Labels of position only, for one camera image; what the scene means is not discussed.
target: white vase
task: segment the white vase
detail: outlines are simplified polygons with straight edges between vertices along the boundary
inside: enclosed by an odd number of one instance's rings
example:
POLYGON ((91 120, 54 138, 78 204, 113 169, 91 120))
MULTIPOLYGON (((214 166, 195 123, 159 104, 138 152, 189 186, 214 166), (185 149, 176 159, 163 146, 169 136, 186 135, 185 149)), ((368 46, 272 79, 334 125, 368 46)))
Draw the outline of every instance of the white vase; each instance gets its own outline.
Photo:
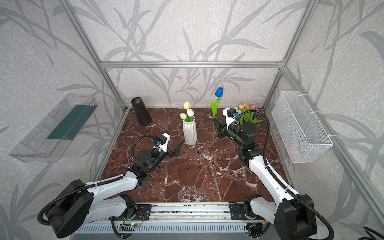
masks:
POLYGON ((192 122, 185 122, 183 120, 183 131, 185 143, 188 145, 194 145, 197 142, 195 117, 193 117, 192 122))

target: green mat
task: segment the green mat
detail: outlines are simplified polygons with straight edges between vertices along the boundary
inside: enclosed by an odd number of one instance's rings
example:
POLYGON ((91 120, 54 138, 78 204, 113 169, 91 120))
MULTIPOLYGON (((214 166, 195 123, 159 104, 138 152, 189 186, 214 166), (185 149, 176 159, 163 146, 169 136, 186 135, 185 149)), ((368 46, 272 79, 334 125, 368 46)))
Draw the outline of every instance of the green mat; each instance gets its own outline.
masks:
POLYGON ((51 132, 48 139, 73 140, 97 106, 76 105, 51 132))

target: blue tulip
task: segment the blue tulip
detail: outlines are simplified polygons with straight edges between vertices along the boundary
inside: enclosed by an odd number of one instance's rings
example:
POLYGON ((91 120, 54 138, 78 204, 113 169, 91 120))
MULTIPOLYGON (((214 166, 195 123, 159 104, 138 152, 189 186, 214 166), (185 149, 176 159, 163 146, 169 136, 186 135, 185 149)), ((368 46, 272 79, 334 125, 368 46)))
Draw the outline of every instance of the blue tulip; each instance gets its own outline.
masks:
POLYGON ((223 88, 218 88, 215 92, 215 96, 218 98, 221 98, 223 96, 224 89, 223 88))

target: red marble surface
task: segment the red marble surface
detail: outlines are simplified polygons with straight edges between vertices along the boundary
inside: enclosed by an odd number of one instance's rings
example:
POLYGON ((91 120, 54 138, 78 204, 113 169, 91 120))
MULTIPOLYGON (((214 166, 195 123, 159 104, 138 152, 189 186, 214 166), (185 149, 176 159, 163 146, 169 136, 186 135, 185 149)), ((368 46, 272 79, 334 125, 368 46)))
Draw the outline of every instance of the red marble surface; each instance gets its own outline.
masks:
MULTIPOLYGON (((212 136, 212 111, 210 108, 195 108, 197 143, 183 144, 178 158, 166 157, 160 163, 160 170, 151 173, 146 185, 126 192, 135 202, 219 202, 244 201, 245 197, 260 194, 273 201, 261 180, 239 160, 233 142, 227 137, 215 139, 212 136)), ((141 126, 133 110, 129 111, 115 147, 103 171, 101 179, 121 174, 133 162, 133 142, 143 134, 158 135, 168 132, 168 148, 173 150, 184 140, 180 113, 184 109, 149 109, 152 122, 141 126)), ((257 124, 256 143, 263 149, 266 136, 266 122, 257 124)), ((151 149, 150 139, 140 141, 138 149, 151 149)), ((276 147, 272 138, 268 144, 267 158, 275 170, 286 180, 276 147)))

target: black mounting plate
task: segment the black mounting plate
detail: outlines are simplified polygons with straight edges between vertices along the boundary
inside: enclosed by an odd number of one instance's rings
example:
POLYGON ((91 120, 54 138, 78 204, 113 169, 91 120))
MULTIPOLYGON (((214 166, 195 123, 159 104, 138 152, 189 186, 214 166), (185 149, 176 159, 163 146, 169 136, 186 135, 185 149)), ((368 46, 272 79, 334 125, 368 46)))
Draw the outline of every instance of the black mounting plate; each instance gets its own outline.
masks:
MULTIPOLYGON (((232 220, 249 220, 245 216, 245 209, 244 204, 238 204, 238 203, 229 203, 229 210, 231 212, 231 219, 232 220)), ((264 218, 261 216, 257 216, 255 220, 263 220, 264 218)))
MULTIPOLYGON (((136 204, 137 210, 136 215, 131 219, 131 221, 148 221, 149 215, 151 214, 151 204, 136 204)), ((123 217, 115 217, 113 219, 114 221, 124 221, 123 217)))

